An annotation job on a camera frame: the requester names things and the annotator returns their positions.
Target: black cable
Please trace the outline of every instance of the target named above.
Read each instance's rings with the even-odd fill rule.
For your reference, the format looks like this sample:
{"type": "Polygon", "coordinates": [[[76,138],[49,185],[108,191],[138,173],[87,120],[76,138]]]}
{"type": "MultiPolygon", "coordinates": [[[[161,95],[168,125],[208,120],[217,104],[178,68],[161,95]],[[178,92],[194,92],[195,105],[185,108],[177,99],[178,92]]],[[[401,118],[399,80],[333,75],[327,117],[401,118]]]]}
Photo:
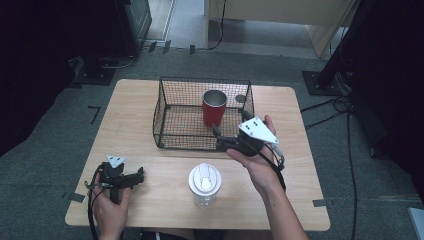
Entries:
{"type": "Polygon", "coordinates": [[[324,105],[326,105],[326,104],[328,104],[328,103],[332,103],[332,104],[333,104],[333,108],[337,111],[337,113],[335,113],[335,114],[331,115],[330,117],[328,117],[328,118],[326,118],[326,119],[324,119],[324,120],[320,120],[320,121],[318,121],[318,122],[315,122],[315,123],[312,123],[312,124],[306,125],[306,126],[305,126],[305,129],[306,129],[306,130],[308,130],[308,129],[310,129],[310,128],[315,127],[315,126],[316,126],[316,125],[318,125],[318,124],[321,124],[321,123],[327,122],[327,121],[329,121],[330,119],[333,119],[333,118],[338,117],[338,116],[340,116],[340,115],[342,115],[342,114],[344,114],[344,113],[347,113],[347,112],[349,111],[350,106],[348,106],[348,103],[347,103],[347,102],[341,101],[341,99],[343,99],[343,98],[346,98],[346,97],[342,96],[342,97],[338,97],[338,98],[335,98],[335,99],[330,99],[330,100],[325,101],[325,102],[323,102],[323,103],[315,104],[315,105],[313,105],[313,106],[310,106],[310,107],[307,107],[307,108],[304,108],[304,109],[300,110],[300,112],[302,113],[302,112],[305,112],[305,111],[308,111],[308,110],[311,110],[311,109],[315,109],[315,108],[318,108],[318,107],[324,106],[324,105]],[[343,104],[343,106],[345,107],[345,109],[340,110],[340,109],[337,107],[337,104],[343,104]]]}
{"type": "Polygon", "coordinates": [[[104,68],[104,69],[120,69],[120,68],[126,68],[126,67],[128,67],[129,65],[131,65],[131,64],[134,62],[134,60],[135,60],[135,56],[134,56],[134,57],[132,57],[131,61],[130,61],[129,63],[127,63],[127,64],[119,65],[119,66],[103,66],[103,65],[102,65],[102,68],[104,68]]]}
{"type": "MultiPolygon", "coordinates": [[[[100,166],[97,167],[96,171],[94,172],[93,178],[91,179],[91,186],[93,186],[93,188],[94,188],[94,182],[96,180],[96,176],[99,173],[99,171],[100,171],[100,166]]],[[[91,202],[93,188],[90,188],[88,192],[88,222],[90,223],[90,230],[91,230],[91,235],[93,236],[93,240],[98,240],[99,238],[97,236],[96,226],[94,225],[94,219],[93,219],[93,205],[91,202]]]]}
{"type": "MultiPolygon", "coordinates": [[[[150,45],[144,45],[142,48],[141,48],[141,51],[143,51],[143,50],[145,50],[145,49],[150,49],[150,46],[151,46],[152,44],[150,44],[150,45]]],[[[155,46],[155,49],[156,48],[158,48],[158,49],[163,49],[163,48],[165,48],[165,46],[155,46]]],[[[181,47],[169,47],[169,49],[173,49],[173,50],[184,50],[184,51],[186,51],[186,50],[188,50],[187,48],[181,48],[181,47]]],[[[204,49],[204,48],[199,48],[199,49],[196,49],[197,51],[201,51],[201,50],[207,50],[207,49],[204,49]]]]}
{"type": "Polygon", "coordinates": [[[103,193],[104,191],[105,191],[105,190],[104,190],[104,189],[102,189],[99,193],[97,193],[97,195],[94,197],[93,202],[91,203],[91,206],[94,206],[94,203],[96,202],[97,197],[98,197],[101,193],[103,193]]]}
{"type": "Polygon", "coordinates": [[[219,42],[214,47],[208,48],[207,50],[213,50],[216,47],[218,47],[219,44],[221,44],[222,39],[224,38],[224,16],[225,16],[226,3],[227,3],[227,0],[224,0],[224,6],[222,7],[222,17],[221,17],[221,38],[219,39],[219,42]]]}
{"type": "Polygon", "coordinates": [[[316,123],[312,123],[312,124],[309,124],[309,125],[305,126],[305,129],[306,129],[306,130],[311,129],[311,128],[315,127],[315,126],[316,126],[316,125],[318,125],[318,124],[321,124],[321,123],[323,123],[323,122],[327,122],[328,120],[330,120],[330,119],[332,119],[332,118],[335,118],[335,117],[338,117],[338,116],[340,116],[340,115],[342,115],[342,114],[343,114],[343,113],[335,113],[335,114],[331,115],[330,117],[328,117],[328,118],[326,118],[326,119],[324,119],[324,120],[321,120],[321,121],[318,121],[318,122],[316,122],[316,123]]]}
{"type": "Polygon", "coordinates": [[[350,146],[350,109],[347,111],[347,149],[349,154],[349,164],[350,164],[350,175],[352,177],[352,185],[353,185],[353,222],[352,222],[352,236],[351,240],[355,239],[356,235],[356,217],[358,212],[358,193],[356,189],[356,179],[353,171],[353,161],[352,161],[352,149],[350,146]]]}
{"type": "Polygon", "coordinates": [[[271,166],[271,169],[275,172],[275,174],[277,174],[277,177],[278,177],[278,180],[280,181],[281,187],[284,189],[284,191],[286,191],[286,183],[284,182],[283,174],[278,169],[278,167],[273,162],[271,162],[271,160],[269,160],[263,153],[261,153],[261,151],[259,151],[258,154],[263,159],[265,159],[265,161],[268,162],[268,164],[271,166]]]}

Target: black tape mark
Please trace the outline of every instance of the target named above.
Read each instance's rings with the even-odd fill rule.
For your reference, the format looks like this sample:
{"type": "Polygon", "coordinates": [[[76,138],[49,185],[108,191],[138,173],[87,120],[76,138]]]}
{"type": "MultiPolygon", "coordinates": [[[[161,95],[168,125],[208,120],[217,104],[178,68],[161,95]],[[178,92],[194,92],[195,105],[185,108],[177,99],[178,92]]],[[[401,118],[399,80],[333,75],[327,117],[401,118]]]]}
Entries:
{"type": "Polygon", "coordinates": [[[196,51],[196,47],[194,45],[190,45],[190,55],[193,55],[196,51]]]}
{"type": "Polygon", "coordinates": [[[155,41],[155,42],[153,42],[152,44],[150,44],[150,48],[149,48],[149,53],[151,53],[151,52],[153,52],[154,50],[155,50],[155,48],[156,48],[156,44],[157,44],[158,42],[157,41],[155,41]]]}
{"type": "Polygon", "coordinates": [[[65,192],[62,196],[62,198],[65,198],[67,200],[76,201],[79,203],[82,203],[85,199],[84,195],[78,194],[78,193],[67,193],[65,192]]]}
{"type": "Polygon", "coordinates": [[[94,123],[94,121],[96,121],[97,115],[99,115],[100,109],[102,107],[94,107],[94,106],[88,106],[88,108],[92,108],[92,109],[97,109],[96,113],[94,114],[93,120],[91,120],[91,124],[94,123]]]}
{"type": "Polygon", "coordinates": [[[314,207],[325,207],[327,206],[327,202],[324,199],[312,200],[314,207]]]}
{"type": "Polygon", "coordinates": [[[165,42],[165,47],[163,48],[163,54],[168,53],[169,47],[171,46],[171,40],[165,42]]]}

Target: wooden table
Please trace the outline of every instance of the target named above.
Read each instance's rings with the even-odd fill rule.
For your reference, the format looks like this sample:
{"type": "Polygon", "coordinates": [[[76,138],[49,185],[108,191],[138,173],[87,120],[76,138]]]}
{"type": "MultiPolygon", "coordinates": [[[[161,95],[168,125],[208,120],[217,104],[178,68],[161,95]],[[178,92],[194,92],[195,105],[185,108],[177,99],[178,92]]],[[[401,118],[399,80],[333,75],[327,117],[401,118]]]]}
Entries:
{"type": "MultiPolygon", "coordinates": [[[[269,229],[264,204],[247,170],[222,152],[165,150],[156,147],[152,134],[158,81],[120,80],[94,141],[76,188],[86,195],[90,181],[106,155],[126,157],[124,174],[145,169],[145,182],[132,191],[127,226],[204,229],[269,229]],[[188,175],[205,162],[222,174],[222,187],[213,207],[200,209],[192,200],[188,175]]],[[[272,117],[279,148],[285,154],[283,175],[287,195],[305,230],[330,227],[311,150],[293,89],[253,86],[255,115],[272,117]]],[[[69,225],[88,225],[87,199],[71,202],[69,225]]]]}

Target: metal stand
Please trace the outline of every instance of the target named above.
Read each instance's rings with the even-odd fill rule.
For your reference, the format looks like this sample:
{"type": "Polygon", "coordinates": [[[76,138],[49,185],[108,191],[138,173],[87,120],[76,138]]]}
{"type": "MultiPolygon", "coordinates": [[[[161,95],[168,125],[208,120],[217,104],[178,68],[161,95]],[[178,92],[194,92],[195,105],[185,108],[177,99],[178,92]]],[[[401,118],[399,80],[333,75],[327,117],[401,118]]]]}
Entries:
{"type": "Polygon", "coordinates": [[[334,77],[329,83],[322,85],[318,82],[319,75],[320,72],[302,71],[303,80],[308,88],[309,95],[342,96],[334,77]]]}
{"type": "MultiPolygon", "coordinates": [[[[108,60],[102,61],[103,66],[118,66],[119,61],[108,60]]],[[[109,86],[113,75],[115,74],[114,68],[103,68],[100,65],[83,64],[78,71],[73,84],[89,84],[89,85],[105,85],[109,86]]]]}

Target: cup lid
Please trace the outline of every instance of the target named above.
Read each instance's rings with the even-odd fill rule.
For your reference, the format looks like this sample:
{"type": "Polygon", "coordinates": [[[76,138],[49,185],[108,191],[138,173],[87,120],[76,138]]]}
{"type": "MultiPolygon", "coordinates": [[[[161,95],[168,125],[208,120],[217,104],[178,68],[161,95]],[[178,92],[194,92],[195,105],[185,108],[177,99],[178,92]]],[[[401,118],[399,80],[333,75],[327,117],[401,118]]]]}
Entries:
{"type": "Polygon", "coordinates": [[[214,166],[202,163],[190,172],[189,185],[199,195],[211,195],[221,187],[221,174],[214,166]]]}

